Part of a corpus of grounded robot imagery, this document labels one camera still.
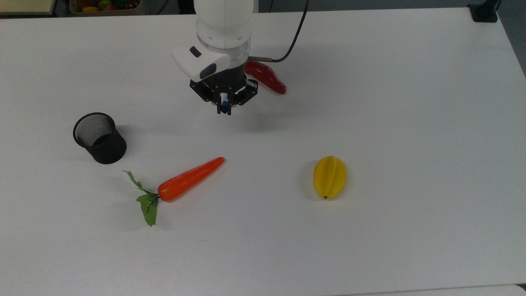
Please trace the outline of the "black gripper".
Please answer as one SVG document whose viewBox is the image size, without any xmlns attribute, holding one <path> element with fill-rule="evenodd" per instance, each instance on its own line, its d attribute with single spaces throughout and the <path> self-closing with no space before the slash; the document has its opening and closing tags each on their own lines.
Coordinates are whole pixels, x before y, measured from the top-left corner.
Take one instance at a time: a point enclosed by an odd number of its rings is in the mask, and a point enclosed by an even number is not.
<svg viewBox="0 0 526 296">
<path fill-rule="evenodd" d="M 258 94 L 258 82 L 246 77 L 245 65 L 226 69 L 200 82 L 191 80 L 189 86 L 203 101 L 216 105 L 218 114 L 224 106 L 221 94 L 226 94 L 228 116 L 233 106 L 243 106 Z"/>
</svg>

